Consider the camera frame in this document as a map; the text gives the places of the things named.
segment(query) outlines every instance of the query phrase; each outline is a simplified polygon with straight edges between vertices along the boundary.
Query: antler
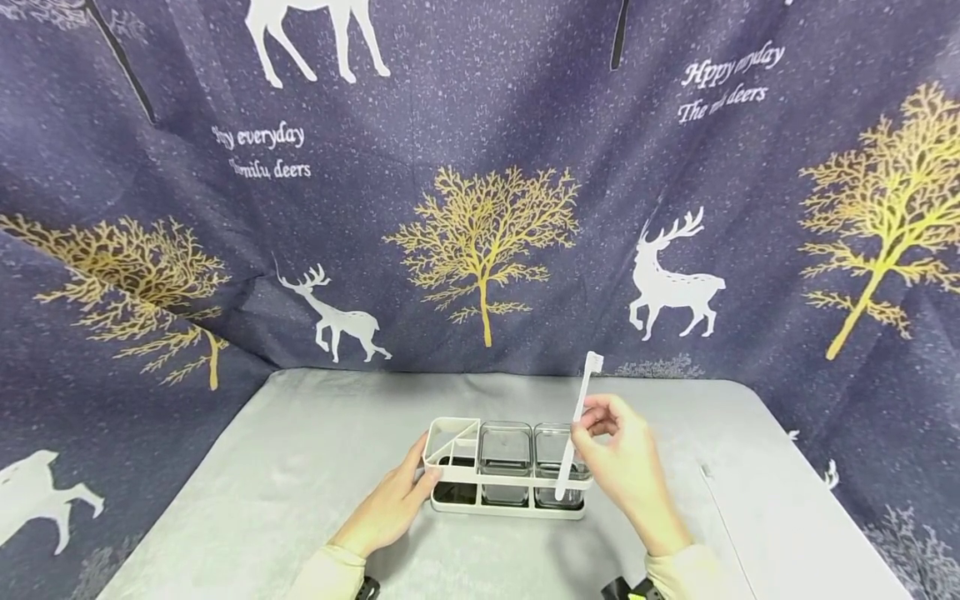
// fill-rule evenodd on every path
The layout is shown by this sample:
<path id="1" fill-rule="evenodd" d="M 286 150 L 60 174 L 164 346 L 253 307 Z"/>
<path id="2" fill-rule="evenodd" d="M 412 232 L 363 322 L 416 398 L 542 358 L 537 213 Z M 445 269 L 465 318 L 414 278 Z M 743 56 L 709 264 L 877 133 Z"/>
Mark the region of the antler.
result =
<path id="1" fill-rule="evenodd" d="M 673 228 L 670 229 L 669 233 L 664 233 L 663 229 L 660 230 L 660 235 L 657 236 L 657 239 L 650 241 L 649 243 L 654 242 L 669 242 L 670 240 L 676 239 L 678 237 L 693 237 L 697 233 L 703 231 L 703 226 L 700 225 L 700 222 L 704 219 L 704 208 L 701 206 L 700 211 L 697 213 L 697 216 L 694 217 L 689 211 L 687 211 L 684 216 L 684 226 L 680 227 L 680 219 L 676 219 L 673 222 Z"/>
<path id="2" fill-rule="evenodd" d="M 279 269 L 276 271 L 276 278 L 280 281 L 280 285 L 291 290 L 310 289 L 315 285 L 326 285 L 330 282 L 330 278 L 324 274 L 324 267 L 319 262 L 316 267 L 311 267 L 309 271 L 303 274 L 304 281 L 298 279 L 297 283 L 291 283 L 287 281 L 286 277 L 280 276 Z"/>

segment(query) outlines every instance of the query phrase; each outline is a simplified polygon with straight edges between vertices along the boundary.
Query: white deer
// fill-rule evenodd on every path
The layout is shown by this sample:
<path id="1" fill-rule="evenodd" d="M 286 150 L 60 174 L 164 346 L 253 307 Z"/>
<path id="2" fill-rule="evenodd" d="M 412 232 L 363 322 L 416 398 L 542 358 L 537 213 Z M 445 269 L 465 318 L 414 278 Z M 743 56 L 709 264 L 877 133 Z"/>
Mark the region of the white deer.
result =
<path id="1" fill-rule="evenodd" d="M 57 524 L 60 541 L 54 556 L 70 542 L 70 508 L 74 500 L 93 507 L 93 518 L 104 510 L 104 498 L 85 484 L 69 490 L 54 488 L 50 463 L 58 456 L 51 450 L 38 450 L 27 458 L 0 470 L 0 546 L 35 518 L 49 518 Z"/>
<path id="2" fill-rule="evenodd" d="M 688 306 L 693 311 L 693 319 L 680 334 L 681 337 L 689 334 L 704 317 L 707 318 L 707 330 L 702 336 L 706 338 L 713 333 L 713 321 L 717 314 L 710 308 L 709 302 L 718 290 L 727 289 L 726 282 L 721 277 L 707 274 L 670 273 L 660 266 L 657 258 L 658 253 L 669 246 L 672 240 L 679 237 L 693 237 L 703 230 L 700 225 L 703 218 L 704 209 L 701 206 L 696 217 L 689 212 L 686 213 L 682 228 L 679 228 L 680 219 L 677 219 L 673 222 L 673 228 L 669 233 L 664 233 L 661 229 L 660 235 L 653 240 L 646 239 L 646 227 L 640 234 L 640 239 L 636 243 L 636 266 L 634 266 L 634 285 L 640 292 L 640 297 L 630 303 L 630 323 L 642 331 L 643 321 L 637 317 L 636 312 L 642 306 L 649 308 L 647 332 L 643 336 L 643 341 L 650 339 L 654 322 L 664 306 L 670 308 Z"/>
<path id="3" fill-rule="evenodd" d="M 380 324 L 373 315 L 362 310 L 339 310 L 314 297 L 314 286 L 326 285 L 330 282 L 330 278 L 324 275 L 324 268 L 320 266 L 320 263 L 303 275 L 304 282 L 298 280 L 297 283 L 290 283 L 280 276 L 279 270 L 277 270 L 276 278 L 280 280 L 283 287 L 301 295 L 320 315 L 320 320 L 317 321 L 317 346 L 322 348 L 324 352 L 330 351 L 333 354 L 333 362 L 340 362 L 337 348 L 340 346 L 341 333 L 346 333 L 360 340 L 363 349 L 367 351 L 367 358 L 363 361 L 365 363 L 371 361 L 375 352 L 380 352 L 387 360 L 393 358 L 390 352 L 373 343 L 373 334 L 380 330 Z M 329 347 L 324 341 L 324 330 L 328 327 L 330 328 Z"/>
<path id="4" fill-rule="evenodd" d="M 264 41 L 267 32 L 276 41 L 280 42 L 283 49 L 293 58 L 303 73 L 303 77 L 311 82 L 317 81 L 317 74 L 307 65 L 306 60 L 294 47 L 293 42 L 283 32 L 283 17 L 286 16 L 288 9 L 316 11 L 324 7 L 330 10 L 330 20 L 333 21 L 333 35 L 337 42 L 337 66 L 340 69 L 340 77 L 350 84 L 355 84 L 357 81 L 356 76 L 350 71 L 348 59 L 349 38 L 347 28 L 351 15 L 356 17 L 363 38 L 367 41 L 367 46 L 370 47 L 373 68 L 381 77 L 390 77 L 390 69 L 387 68 L 380 57 L 380 47 L 376 43 L 376 33 L 373 31 L 373 24 L 370 22 L 370 0 L 251 0 L 246 18 L 247 29 L 253 36 L 256 54 L 260 57 L 263 73 L 267 76 L 270 85 L 283 88 L 283 82 L 276 76 L 274 65 L 270 62 L 270 56 L 267 55 L 267 46 Z"/>

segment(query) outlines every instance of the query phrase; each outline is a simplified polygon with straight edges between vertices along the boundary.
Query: gray table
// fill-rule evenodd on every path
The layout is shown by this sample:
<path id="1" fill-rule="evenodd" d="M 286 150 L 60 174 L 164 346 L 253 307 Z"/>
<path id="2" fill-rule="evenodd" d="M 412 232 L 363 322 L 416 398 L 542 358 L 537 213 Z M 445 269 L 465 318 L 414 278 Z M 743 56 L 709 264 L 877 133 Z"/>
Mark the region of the gray table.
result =
<path id="1" fill-rule="evenodd" d="M 578 385 L 499 374 L 276 373 L 100 598 L 281 598 L 432 419 L 569 420 Z M 681 511 L 737 598 L 752 598 L 751 588 L 770 600 L 908 598 L 748 389 L 595 378 L 590 391 L 624 396 L 653 424 Z M 426 504 L 409 536 L 374 554 L 368 572 L 385 600 L 584 600 L 618 575 L 642 579 L 644 549 L 625 518 L 595 487 L 586 503 L 586 517 L 572 522 L 438 514 Z"/>

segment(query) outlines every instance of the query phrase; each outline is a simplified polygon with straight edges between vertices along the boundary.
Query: sleeve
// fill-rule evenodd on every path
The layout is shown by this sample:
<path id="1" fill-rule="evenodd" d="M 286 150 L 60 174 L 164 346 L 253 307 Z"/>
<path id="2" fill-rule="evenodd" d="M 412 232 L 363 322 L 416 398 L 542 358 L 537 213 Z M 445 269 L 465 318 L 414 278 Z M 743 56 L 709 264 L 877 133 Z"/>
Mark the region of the sleeve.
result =
<path id="1" fill-rule="evenodd" d="M 663 600 L 718 600 L 731 598 L 727 580 L 713 552 L 693 544 L 677 554 L 647 555 L 647 577 Z"/>
<path id="2" fill-rule="evenodd" d="M 363 586 L 367 561 L 326 545 L 306 562 L 286 600 L 354 600 Z"/>

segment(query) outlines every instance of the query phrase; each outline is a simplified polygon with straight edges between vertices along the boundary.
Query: person's left hand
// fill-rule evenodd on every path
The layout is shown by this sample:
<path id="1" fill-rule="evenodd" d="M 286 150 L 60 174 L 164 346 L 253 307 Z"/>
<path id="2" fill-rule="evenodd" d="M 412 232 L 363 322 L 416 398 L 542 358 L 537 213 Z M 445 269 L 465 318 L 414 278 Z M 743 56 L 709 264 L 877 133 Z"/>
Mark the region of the person's left hand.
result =
<path id="1" fill-rule="evenodd" d="M 410 448 L 400 466 L 388 472 L 353 511 L 330 539 L 331 545 L 366 559 L 374 550 L 389 546 L 410 529 L 420 505 L 440 481 L 438 468 L 428 469 L 419 481 L 414 481 L 424 446 L 426 433 Z"/>

